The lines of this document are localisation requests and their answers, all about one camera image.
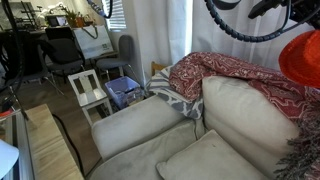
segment window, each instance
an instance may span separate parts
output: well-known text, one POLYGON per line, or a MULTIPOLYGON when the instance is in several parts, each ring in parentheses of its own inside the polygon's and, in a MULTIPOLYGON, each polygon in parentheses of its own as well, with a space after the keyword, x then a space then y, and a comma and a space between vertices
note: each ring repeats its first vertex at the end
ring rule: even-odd
MULTIPOLYGON (((108 15, 110 9, 110 0, 103 0, 104 12, 108 15)), ((126 29, 126 20, 124 17, 122 0, 113 0, 112 16, 106 19, 109 30, 126 29)))

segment chair backrest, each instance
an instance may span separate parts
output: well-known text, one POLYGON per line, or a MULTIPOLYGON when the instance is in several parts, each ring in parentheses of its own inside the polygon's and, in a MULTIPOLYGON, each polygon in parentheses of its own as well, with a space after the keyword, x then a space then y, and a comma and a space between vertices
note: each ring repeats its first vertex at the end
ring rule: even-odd
POLYGON ((162 64, 157 64, 154 61, 151 62, 151 75, 154 76, 156 74, 156 71, 161 71, 166 66, 162 64))
POLYGON ((67 27, 67 26, 46 28, 45 31, 46 31, 46 35, 49 40, 67 38, 67 39, 71 39, 72 41, 74 41, 74 39, 75 39, 71 28, 67 27))
POLYGON ((122 35, 119 39, 119 57, 130 60, 133 57, 133 39, 129 35, 122 35))
POLYGON ((71 39, 53 39, 48 43, 53 47, 53 51, 45 51, 53 63, 67 64, 74 61, 83 60, 80 51, 71 39))
POLYGON ((93 69, 68 76, 70 84, 77 96, 79 96, 81 92, 89 92, 94 89, 92 86, 93 84, 90 81, 90 76, 93 77, 96 87, 101 89, 97 74, 93 69), (80 81, 82 89, 78 88, 79 86, 77 86, 75 83, 76 80, 80 81))
MULTIPOLYGON (((42 64, 41 57, 38 56, 38 46, 42 40, 26 31, 19 31, 19 34, 25 60, 23 79, 31 80, 44 76, 47 73, 47 68, 42 64)), ((9 80, 13 80, 20 71, 21 59, 18 56, 17 46, 11 32, 1 34, 0 41, 0 48, 5 51, 1 51, 1 63, 3 66, 6 66, 5 79, 8 82, 9 80)))

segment red patterned blanket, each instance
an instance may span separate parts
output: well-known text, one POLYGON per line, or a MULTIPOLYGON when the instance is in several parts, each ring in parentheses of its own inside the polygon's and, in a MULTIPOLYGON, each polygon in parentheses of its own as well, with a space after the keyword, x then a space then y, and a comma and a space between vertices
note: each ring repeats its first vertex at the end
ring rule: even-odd
POLYGON ((214 75, 246 80, 292 121, 320 115, 319 90, 298 85, 280 71, 223 54, 196 52, 187 55, 172 68, 169 82, 182 96, 195 100, 202 91, 202 78, 214 75))
POLYGON ((173 89, 189 100, 199 97, 202 89, 202 79, 207 76, 229 76, 246 80, 248 84, 259 90, 274 104, 288 119, 300 127, 300 136, 289 141, 295 152, 289 154, 281 163, 288 164, 281 170, 281 179, 296 176, 301 163, 308 162, 299 176, 309 179, 319 178, 320 175, 320 91, 296 84, 282 75, 280 71, 267 69, 237 58, 211 52, 191 53, 179 61, 171 70, 169 83, 173 89), (316 156, 302 157, 305 153, 316 156))

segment blanket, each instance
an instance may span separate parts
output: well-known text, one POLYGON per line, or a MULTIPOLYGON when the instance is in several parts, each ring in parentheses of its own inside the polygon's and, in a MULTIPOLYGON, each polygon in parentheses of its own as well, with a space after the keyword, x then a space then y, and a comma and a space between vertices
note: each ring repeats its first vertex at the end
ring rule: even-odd
POLYGON ((300 126, 299 137, 288 142, 289 145, 294 146, 294 152, 279 162, 287 164, 287 168, 276 172, 279 174, 278 178, 319 178, 320 142, 319 136, 315 135, 315 132, 319 131, 307 128, 311 127, 311 124, 320 117, 320 91, 318 89, 296 84, 283 76, 280 71, 212 52, 195 52, 184 57, 172 68, 169 84, 187 100, 193 101, 201 95, 201 80, 213 75, 246 80, 289 120, 300 126), (310 134, 315 135, 312 136, 314 138, 306 140, 305 137, 310 134), (317 151, 312 156, 300 158, 305 162, 302 167, 294 158, 297 155, 302 156, 305 152, 311 152, 308 147, 316 148, 317 151))
POLYGON ((194 101, 190 101, 172 89, 169 84, 171 68, 172 66, 166 67, 155 74, 146 85, 147 92, 156 94, 184 116, 201 119, 203 111, 202 96, 200 95, 194 101))

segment black office chair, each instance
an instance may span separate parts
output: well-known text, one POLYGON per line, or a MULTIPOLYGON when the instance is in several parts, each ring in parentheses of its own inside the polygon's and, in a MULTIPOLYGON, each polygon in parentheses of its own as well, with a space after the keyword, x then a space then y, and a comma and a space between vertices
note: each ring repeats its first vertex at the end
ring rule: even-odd
POLYGON ((99 69, 99 74, 101 76, 101 71, 105 71, 110 81, 109 69, 119 68, 120 75, 124 76, 123 67, 128 66, 137 80, 137 76, 134 73, 131 65, 129 64, 130 60, 133 58, 133 39, 129 35, 122 35, 119 39, 119 56, 118 58, 106 58, 99 59, 96 63, 97 68, 99 69))
POLYGON ((47 80, 59 93, 64 95, 64 93, 55 85, 54 82, 50 81, 47 77, 48 69, 44 62, 41 50, 41 44, 45 43, 43 40, 38 40, 36 37, 32 37, 29 32, 20 32, 21 43, 24 52, 25 65, 24 65, 24 73, 17 77, 17 75, 21 72, 20 61, 17 54, 17 47, 14 41, 14 37, 11 33, 2 34, 1 38, 1 49, 4 49, 5 52, 1 51, 1 64, 6 70, 5 74, 5 86, 9 86, 9 90, 18 105, 21 108, 21 111, 25 118, 27 118, 23 107, 20 104, 19 98, 17 96, 17 92, 14 91, 16 86, 20 80, 30 81, 35 79, 45 79, 47 80))
POLYGON ((48 56, 51 60, 47 63, 50 73, 62 76, 66 83, 68 75, 85 71, 83 54, 71 39, 53 39, 49 40, 47 45, 43 46, 43 57, 45 59, 48 56))
POLYGON ((67 38, 75 41, 72 29, 69 26, 46 28, 45 31, 49 40, 67 38))

